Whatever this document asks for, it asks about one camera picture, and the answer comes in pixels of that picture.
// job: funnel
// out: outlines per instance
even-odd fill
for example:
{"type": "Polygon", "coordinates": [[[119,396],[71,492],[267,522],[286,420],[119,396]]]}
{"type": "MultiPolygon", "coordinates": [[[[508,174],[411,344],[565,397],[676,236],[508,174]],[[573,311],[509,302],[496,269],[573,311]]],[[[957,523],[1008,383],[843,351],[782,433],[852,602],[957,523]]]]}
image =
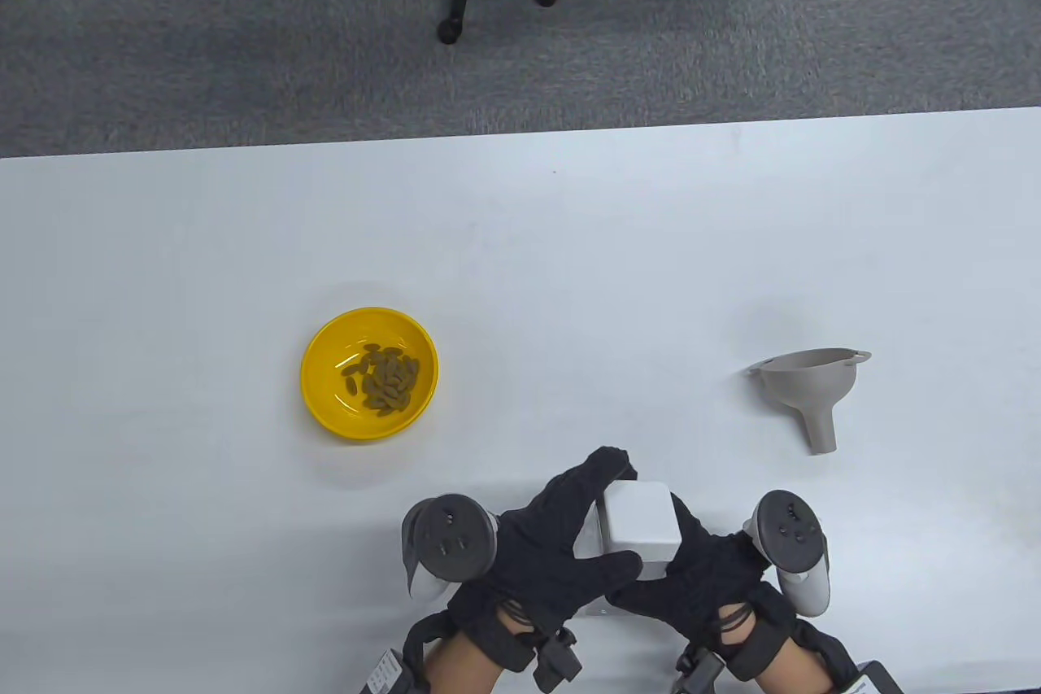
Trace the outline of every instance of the funnel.
{"type": "Polygon", "coordinates": [[[870,356],[856,349],[807,349],[763,360],[750,370],[759,371],[767,393],[802,412],[810,449],[817,456],[835,452],[832,408],[849,392],[857,364],[870,356]]]}

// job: bowl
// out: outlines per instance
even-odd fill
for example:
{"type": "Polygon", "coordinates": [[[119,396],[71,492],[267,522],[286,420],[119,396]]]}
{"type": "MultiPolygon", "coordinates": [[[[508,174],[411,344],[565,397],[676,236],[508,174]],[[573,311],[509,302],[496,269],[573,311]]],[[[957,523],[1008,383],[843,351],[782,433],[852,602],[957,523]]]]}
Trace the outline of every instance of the bowl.
{"type": "Polygon", "coordinates": [[[404,431],[426,411],[437,389],[437,351],[420,323],[392,308],[355,308],[327,323],[311,339],[300,366],[300,389],[314,418],[333,434],[371,442],[404,431]],[[357,363],[366,344],[400,349],[420,362],[411,401],[402,412],[380,417],[364,407],[359,375],[351,395],[342,370],[357,363]]]}

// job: hand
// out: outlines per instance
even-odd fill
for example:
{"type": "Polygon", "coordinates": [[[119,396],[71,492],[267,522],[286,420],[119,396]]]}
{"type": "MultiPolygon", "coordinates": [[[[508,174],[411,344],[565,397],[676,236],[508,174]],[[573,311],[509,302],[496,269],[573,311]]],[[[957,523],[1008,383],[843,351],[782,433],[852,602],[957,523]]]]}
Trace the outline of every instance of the hand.
{"type": "Polygon", "coordinates": [[[642,567],[635,552],[578,560],[573,548],[592,502],[615,480],[635,479],[625,449],[601,447],[551,480],[528,507],[503,513],[491,569],[449,602],[456,623],[505,603],[549,637],[579,608],[632,583],[642,567]]]}
{"type": "Polygon", "coordinates": [[[745,601],[769,563],[744,532],[709,534],[672,494],[683,542],[660,581],[633,583],[607,600],[630,613],[664,621],[696,645],[718,639],[719,608],[745,601]]]}

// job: gray carpet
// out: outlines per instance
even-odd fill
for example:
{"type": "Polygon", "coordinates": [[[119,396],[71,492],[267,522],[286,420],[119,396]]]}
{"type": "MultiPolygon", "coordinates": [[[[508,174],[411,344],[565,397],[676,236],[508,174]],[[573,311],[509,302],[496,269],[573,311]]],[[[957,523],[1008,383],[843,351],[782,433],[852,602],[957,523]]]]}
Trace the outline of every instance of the gray carpet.
{"type": "Polygon", "coordinates": [[[1025,106],[1041,0],[0,0],[0,155],[1025,106]]]}

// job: white cube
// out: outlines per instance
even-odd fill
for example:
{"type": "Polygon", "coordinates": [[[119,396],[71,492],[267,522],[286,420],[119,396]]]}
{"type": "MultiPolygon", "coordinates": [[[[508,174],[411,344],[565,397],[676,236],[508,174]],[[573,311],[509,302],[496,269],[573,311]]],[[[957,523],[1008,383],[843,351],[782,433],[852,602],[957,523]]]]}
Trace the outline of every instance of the white cube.
{"type": "Polygon", "coordinates": [[[604,552],[633,550],[643,560],[641,581],[665,576],[683,538],[665,483],[619,480],[596,502],[604,552]]]}

